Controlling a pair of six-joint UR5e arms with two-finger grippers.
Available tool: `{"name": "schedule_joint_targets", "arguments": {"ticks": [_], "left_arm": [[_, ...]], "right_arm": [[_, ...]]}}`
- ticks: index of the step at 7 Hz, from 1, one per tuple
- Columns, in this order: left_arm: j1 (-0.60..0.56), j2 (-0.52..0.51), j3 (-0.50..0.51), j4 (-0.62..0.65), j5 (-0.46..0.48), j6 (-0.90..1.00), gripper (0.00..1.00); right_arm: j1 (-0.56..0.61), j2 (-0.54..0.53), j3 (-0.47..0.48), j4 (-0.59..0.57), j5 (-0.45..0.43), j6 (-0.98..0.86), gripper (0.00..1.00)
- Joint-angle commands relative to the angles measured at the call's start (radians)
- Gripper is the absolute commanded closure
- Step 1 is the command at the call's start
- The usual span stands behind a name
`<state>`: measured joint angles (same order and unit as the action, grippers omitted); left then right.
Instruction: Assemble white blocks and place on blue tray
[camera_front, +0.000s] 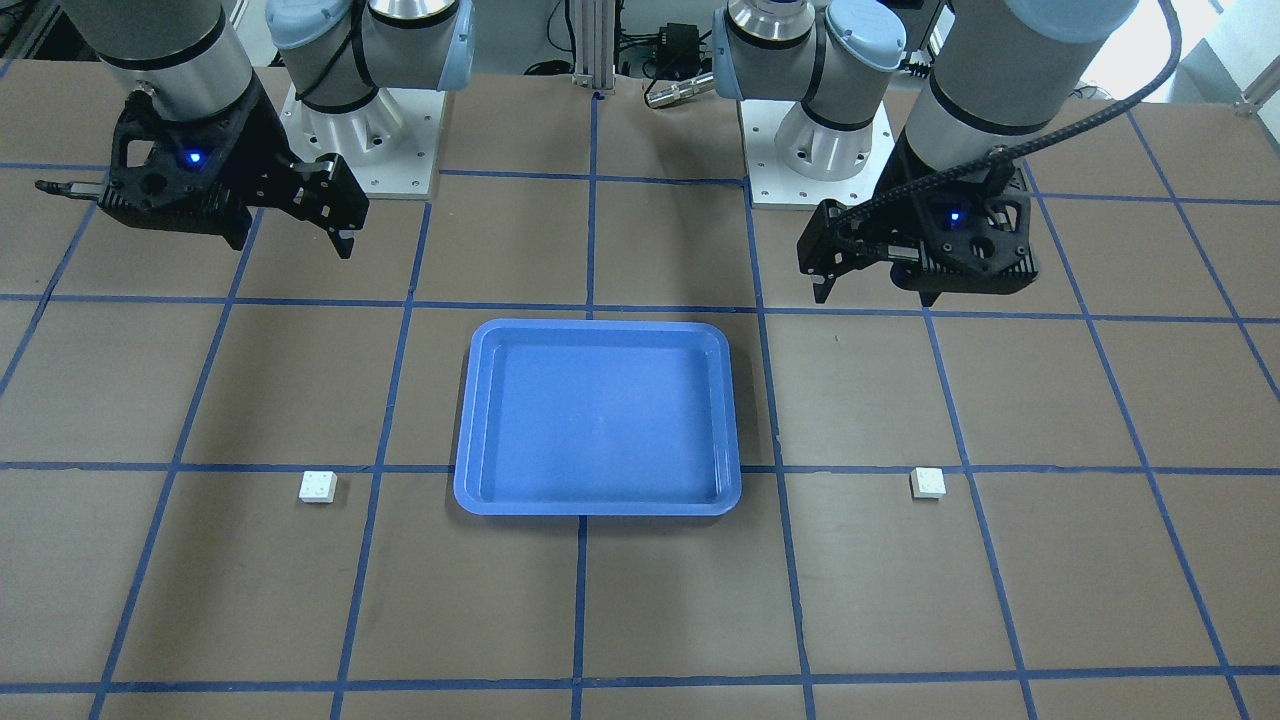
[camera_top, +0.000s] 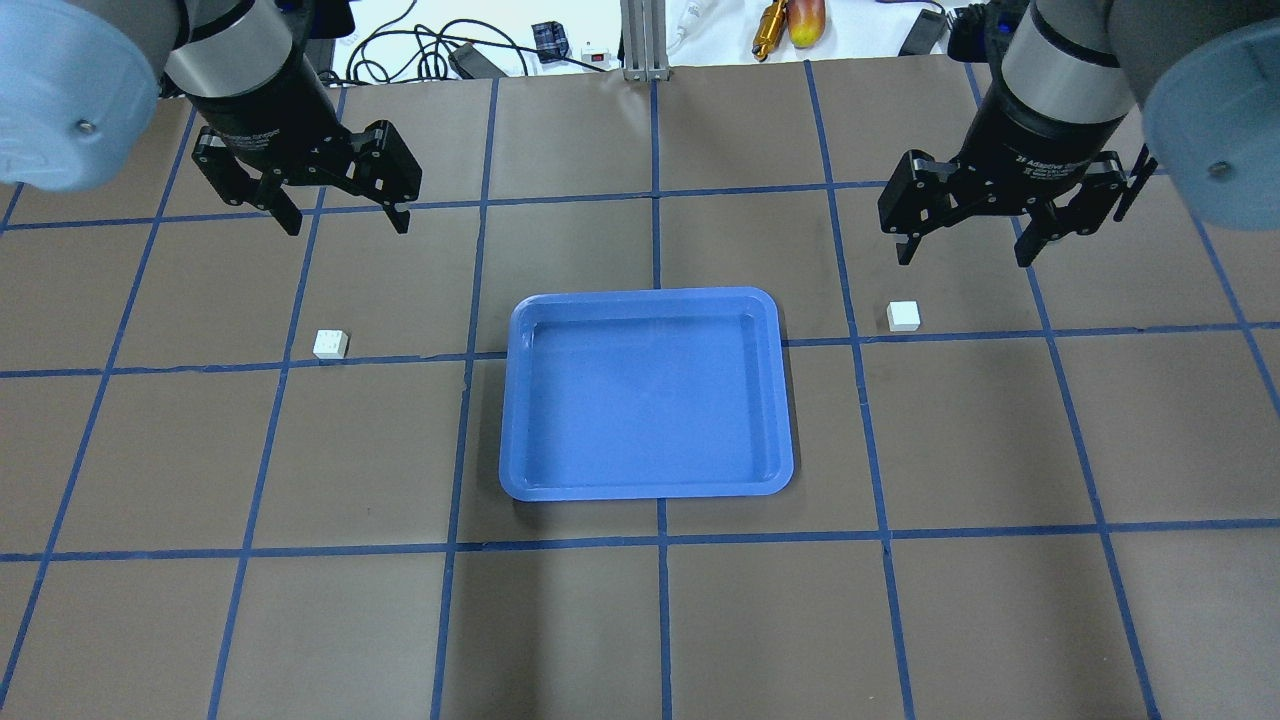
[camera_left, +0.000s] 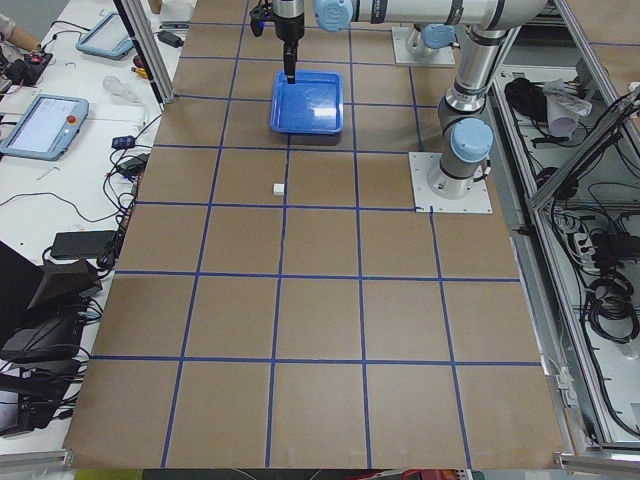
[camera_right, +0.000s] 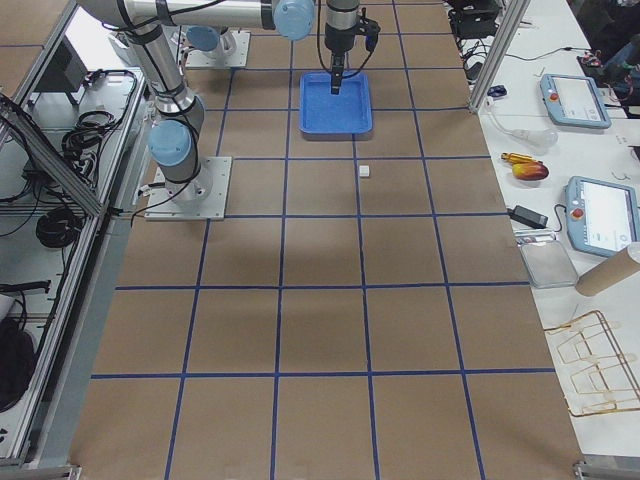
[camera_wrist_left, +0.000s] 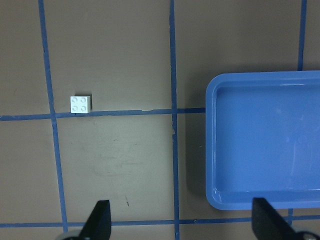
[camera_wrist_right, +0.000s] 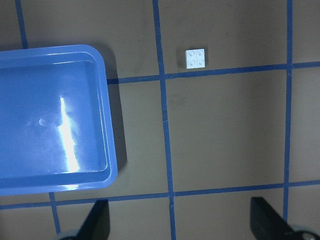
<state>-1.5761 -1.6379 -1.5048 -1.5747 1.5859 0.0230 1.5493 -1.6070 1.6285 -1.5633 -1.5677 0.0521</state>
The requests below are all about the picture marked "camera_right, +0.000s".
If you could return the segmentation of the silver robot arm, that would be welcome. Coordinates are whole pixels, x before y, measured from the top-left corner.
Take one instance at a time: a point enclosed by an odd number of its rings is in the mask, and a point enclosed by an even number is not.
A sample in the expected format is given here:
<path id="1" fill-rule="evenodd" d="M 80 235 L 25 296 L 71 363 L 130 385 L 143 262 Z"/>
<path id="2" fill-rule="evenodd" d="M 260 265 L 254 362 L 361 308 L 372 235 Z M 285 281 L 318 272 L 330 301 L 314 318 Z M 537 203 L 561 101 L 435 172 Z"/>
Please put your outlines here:
<path id="1" fill-rule="evenodd" d="M 355 39 L 364 37 L 366 51 L 372 54 L 380 33 L 379 24 L 366 17 L 358 1 L 195 1 L 187 7 L 171 7 L 169 17 L 188 25 L 274 30 L 292 42 L 307 37 L 315 21 L 323 18 L 324 33 L 316 35 L 316 47 L 330 52 L 330 62 L 321 67 L 330 77 L 333 95 L 351 77 L 345 72 L 345 61 Z"/>
<path id="2" fill-rule="evenodd" d="M 257 27 L 297 41 L 315 22 L 313 1 L 81 1 L 104 27 L 126 37 L 155 96 L 159 115 L 148 149 L 171 202 L 198 203 L 211 191 L 198 142 L 204 104 L 186 83 L 165 35 L 167 27 Z"/>

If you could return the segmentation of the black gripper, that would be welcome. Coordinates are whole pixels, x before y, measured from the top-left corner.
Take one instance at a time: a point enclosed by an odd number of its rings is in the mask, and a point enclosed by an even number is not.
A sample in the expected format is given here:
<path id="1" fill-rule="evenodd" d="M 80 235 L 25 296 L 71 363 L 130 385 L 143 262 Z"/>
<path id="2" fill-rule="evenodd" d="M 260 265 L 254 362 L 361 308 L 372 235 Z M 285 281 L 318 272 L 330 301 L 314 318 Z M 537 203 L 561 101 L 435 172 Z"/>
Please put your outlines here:
<path id="1" fill-rule="evenodd" d="M 344 74 L 344 54 L 350 51 L 356 36 L 365 37 L 365 50 L 375 51 L 378 43 L 378 22 L 364 13 L 329 13 L 325 22 L 325 46 L 332 52 L 330 89 L 340 93 Z"/>

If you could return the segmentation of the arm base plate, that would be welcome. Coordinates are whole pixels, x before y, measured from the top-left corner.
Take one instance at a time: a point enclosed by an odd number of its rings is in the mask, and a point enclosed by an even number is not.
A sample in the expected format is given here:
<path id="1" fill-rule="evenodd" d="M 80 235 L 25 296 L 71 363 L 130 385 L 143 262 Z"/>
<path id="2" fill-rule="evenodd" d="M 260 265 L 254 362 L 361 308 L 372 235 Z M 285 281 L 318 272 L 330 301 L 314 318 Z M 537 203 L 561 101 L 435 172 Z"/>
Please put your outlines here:
<path id="1" fill-rule="evenodd" d="M 231 157 L 204 157 L 200 172 L 185 189 L 166 183 L 159 167 L 155 182 L 164 186 L 153 189 L 144 217 L 149 221 L 223 220 L 225 218 L 231 177 Z"/>
<path id="2" fill-rule="evenodd" d="M 226 30 L 193 27 L 187 32 L 187 69 L 242 69 L 246 67 L 251 34 L 245 30 Z"/>

